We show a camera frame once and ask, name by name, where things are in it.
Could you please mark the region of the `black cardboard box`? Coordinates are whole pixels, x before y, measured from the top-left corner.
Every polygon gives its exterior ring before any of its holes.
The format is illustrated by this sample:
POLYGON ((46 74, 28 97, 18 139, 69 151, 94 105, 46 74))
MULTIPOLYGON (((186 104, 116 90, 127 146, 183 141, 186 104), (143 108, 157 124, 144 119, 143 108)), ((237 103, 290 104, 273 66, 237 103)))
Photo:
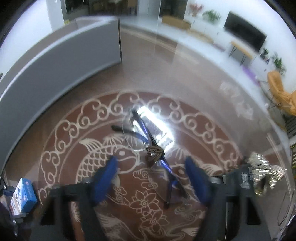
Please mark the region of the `black cardboard box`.
POLYGON ((247 196, 254 194, 252 169, 249 163, 241 165, 224 176, 227 194, 247 196))

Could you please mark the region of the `blue white medicine box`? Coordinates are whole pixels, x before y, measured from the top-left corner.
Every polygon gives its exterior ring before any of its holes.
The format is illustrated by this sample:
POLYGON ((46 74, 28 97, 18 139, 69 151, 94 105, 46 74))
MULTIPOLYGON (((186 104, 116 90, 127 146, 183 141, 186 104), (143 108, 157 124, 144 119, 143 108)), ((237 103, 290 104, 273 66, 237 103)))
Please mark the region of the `blue white medicine box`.
POLYGON ((27 214, 37 203, 37 198, 32 186, 32 182, 26 178, 21 178, 13 192, 10 202, 10 210, 13 216, 27 214))

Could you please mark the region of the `eyeglasses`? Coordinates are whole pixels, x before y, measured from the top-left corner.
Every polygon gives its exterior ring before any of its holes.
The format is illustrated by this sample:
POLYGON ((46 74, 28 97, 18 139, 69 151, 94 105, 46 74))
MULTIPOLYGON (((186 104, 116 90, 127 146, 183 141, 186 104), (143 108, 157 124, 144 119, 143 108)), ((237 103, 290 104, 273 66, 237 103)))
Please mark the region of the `eyeglasses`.
POLYGON ((127 145, 135 152, 145 152, 149 185, 164 201, 164 208, 171 204, 187 203, 189 195, 181 178, 169 164, 169 153, 175 138, 169 127, 147 107, 131 108, 121 121, 112 125, 114 132, 122 133, 127 145))

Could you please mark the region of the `yellow lounge chair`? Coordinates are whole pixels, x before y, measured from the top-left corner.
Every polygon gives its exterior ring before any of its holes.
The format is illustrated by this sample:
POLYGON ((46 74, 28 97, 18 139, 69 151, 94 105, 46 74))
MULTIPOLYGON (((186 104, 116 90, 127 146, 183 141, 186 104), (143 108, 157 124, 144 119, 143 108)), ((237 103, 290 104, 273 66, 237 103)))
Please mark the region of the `yellow lounge chair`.
POLYGON ((295 91, 288 93, 284 90, 280 73, 278 71, 267 73, 267 83, 278 107, 295 116, 295 91))

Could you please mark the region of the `wooden bench stool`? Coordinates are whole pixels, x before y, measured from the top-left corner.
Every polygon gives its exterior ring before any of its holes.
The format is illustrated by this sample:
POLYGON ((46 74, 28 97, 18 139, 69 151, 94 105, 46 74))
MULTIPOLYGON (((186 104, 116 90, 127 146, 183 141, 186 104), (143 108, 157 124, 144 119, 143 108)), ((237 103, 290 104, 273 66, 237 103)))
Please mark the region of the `wooden bench stool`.
POLYGON ((236 51, 239 51, 242 53, 242 58, 241 58, 241 61, 240 61, 240 66, 243 65, 243 63, 245 62, 245 60, 248 58, 250 61, 254 58, 254 55, 248 51, 246 48, 242 47, 240 44, 238 44, 237 42, 235 41, 231 41, 230 42, 231 46, 232 46, 232 49, 229 53, 229 57, 232 56, 236 51))

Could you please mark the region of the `white tv console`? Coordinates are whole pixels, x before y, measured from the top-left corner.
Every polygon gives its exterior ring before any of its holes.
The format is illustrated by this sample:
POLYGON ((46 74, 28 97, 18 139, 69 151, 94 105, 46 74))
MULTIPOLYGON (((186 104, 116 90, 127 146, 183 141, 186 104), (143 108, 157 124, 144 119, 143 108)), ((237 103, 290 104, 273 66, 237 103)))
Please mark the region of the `white tv console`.
POLYGON ((227 54, 230 54, 233 48, 232 42, 242 47, 251 56, 251 58, 246 58, 243 65, 248 66, 261 79, 266 79, 267 73, 273 70, 272 61, 270 60, 269 63, 266 63, 260 57, 261 51, 255 51, 250 44, 234 36, 232 33, 227 32, 223 27, 220 27, 219 24, 213 25, 204 20, 201 15, 197 17, 185 15, 184 20, 189 21, 193 30, 210 38, 216 46, 224 49, 227 54))

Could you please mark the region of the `small potted plant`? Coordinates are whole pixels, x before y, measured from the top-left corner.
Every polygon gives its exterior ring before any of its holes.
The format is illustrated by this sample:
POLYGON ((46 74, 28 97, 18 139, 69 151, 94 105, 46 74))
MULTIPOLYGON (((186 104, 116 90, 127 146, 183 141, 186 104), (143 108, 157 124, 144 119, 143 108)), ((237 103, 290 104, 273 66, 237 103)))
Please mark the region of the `small potted plant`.
POLYGON ((264 61, 268 60, 269 50, 266 48, 263 48, 262 53, 260 54, 260 58, 264 61))

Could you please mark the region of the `potted green plant right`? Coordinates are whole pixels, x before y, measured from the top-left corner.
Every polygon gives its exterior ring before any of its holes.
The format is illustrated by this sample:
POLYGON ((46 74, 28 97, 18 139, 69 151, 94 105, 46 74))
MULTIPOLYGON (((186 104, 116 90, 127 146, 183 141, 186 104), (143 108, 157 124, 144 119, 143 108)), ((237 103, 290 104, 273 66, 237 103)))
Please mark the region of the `potted green plant right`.
POLYGON ((279 55, 276 52, 274 52, 274 54, 272 56, 272 60, 273 60, 273 65, 274 65, 276 71, 278 71, 282 75, 285 75, 287 69, 286 69, 285 65, 283 64, 282 58, 279 57, 279 55))

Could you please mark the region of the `potted green plant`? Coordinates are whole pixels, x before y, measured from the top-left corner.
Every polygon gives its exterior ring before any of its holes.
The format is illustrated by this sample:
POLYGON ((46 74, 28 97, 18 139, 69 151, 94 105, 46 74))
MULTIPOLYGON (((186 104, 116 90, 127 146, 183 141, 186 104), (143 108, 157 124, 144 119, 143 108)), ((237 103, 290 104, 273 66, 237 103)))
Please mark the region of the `potted green plant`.
POLYGON ((218 12, 214 11, 213 9, 205 11, 203 13, 202 17, 204 20, 206 20, 212 24, 216 24, 221 19, 221 15, 218 12))
POLYGON ((282 75, 285 75, 287 69, 286 69, 285 65, 283 64, 282 58, 279 57, 279 55, 276 52, 274 52, 274 54, 272 56, 272 60, 273 60, 273 65, 274 65, 276 71, 278 71, 282 75))

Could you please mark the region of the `grey white storage bin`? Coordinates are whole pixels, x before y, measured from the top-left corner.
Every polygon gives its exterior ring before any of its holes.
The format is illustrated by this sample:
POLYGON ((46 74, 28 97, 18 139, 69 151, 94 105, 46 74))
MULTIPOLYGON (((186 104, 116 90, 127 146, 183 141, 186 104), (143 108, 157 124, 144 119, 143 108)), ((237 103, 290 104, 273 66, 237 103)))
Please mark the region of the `grey white storage bin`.
POLYGON ((34 45, 1 81, 1 168, 36 119, 87 78, 121 63, 119 20, 85 16, 34 45))

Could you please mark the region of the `black flat television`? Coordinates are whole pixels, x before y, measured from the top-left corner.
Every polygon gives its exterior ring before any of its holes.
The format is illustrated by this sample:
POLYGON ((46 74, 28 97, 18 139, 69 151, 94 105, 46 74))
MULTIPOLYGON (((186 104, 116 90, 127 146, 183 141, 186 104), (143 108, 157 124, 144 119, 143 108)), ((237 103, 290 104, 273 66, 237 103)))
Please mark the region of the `black flat television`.
POLYGON ((231 11, 227 16, 224 28, 234 36, 245 41, 257 52, 260 51, 266 40, 266 34, 231 11))

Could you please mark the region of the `brown cardboard box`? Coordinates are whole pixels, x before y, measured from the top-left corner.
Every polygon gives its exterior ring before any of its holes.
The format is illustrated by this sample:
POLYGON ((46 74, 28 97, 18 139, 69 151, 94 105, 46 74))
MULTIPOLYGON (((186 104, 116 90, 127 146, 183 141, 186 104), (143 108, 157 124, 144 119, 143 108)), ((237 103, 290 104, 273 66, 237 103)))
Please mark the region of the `brown cardboard box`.
POLYGON ((189 30, 191 28, 191 24, 189 22, 181 20, 174 16, 163 16, 162 23, 179 28, 181 30, 189 30))

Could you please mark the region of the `potted green plant left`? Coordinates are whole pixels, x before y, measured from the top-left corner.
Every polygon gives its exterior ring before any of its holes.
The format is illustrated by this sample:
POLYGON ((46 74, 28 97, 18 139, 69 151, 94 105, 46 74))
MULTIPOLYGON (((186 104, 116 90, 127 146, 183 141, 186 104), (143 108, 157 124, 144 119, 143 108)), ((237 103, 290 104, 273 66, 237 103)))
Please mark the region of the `potted green plant left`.
POLYGON ((202 17, 204 20, 206 20, 212 24, 216 24, 221 19, 221 15, 218 12, 214 11, 213 9, 205 11, 203 13, 202 17))

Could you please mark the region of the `red flower vase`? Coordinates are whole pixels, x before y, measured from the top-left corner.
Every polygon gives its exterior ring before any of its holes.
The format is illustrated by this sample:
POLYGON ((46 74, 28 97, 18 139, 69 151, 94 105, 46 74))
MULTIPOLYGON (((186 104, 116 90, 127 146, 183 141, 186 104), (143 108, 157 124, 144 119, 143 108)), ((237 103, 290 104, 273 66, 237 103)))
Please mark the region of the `red flower vase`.
POLYGON ((194 3, 194 4, 189 4, 189 7, 190 7, 192 17, 196 17, 197 14, 203 9, 204 5, 194 3))

